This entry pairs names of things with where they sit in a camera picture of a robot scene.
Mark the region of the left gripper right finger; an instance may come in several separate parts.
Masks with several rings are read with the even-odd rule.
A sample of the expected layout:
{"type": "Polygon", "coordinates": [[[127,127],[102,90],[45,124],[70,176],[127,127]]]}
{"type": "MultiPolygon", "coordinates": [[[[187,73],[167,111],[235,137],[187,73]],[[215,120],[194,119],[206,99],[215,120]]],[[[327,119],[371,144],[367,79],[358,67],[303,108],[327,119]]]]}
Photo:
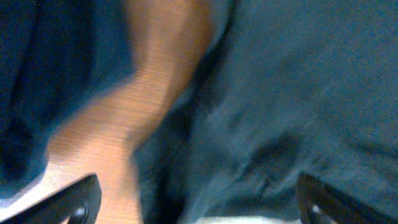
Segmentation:
{"type": "Polygon", "coordinates": [[[296,196],[303,224],[397,224],[396,218],[306,173],[298,177],[296,196]]]}

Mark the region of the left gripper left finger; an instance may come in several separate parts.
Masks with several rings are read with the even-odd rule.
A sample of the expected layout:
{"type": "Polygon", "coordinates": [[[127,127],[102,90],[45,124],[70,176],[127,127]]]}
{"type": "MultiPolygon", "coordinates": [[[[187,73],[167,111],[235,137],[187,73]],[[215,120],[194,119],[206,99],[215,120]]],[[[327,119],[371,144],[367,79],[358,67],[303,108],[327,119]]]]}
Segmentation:
{"type": "Polygon", "coordinates": [[[97,175],[88,174],[1,224],[94,224],[101,196],[97,175]]]}

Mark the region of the dark green t-shirt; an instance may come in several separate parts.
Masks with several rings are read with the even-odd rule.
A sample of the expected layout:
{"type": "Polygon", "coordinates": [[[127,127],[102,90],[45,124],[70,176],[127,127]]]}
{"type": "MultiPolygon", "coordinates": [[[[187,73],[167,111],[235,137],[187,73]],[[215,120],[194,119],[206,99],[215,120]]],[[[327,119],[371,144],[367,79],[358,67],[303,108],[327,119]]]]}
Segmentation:
{"type": "Polygon", "coordinates": [[[135,152],[145,223],[299,219],[299,173],[397,216],[397,2],[214,1],[195,78],[135,152]]]}

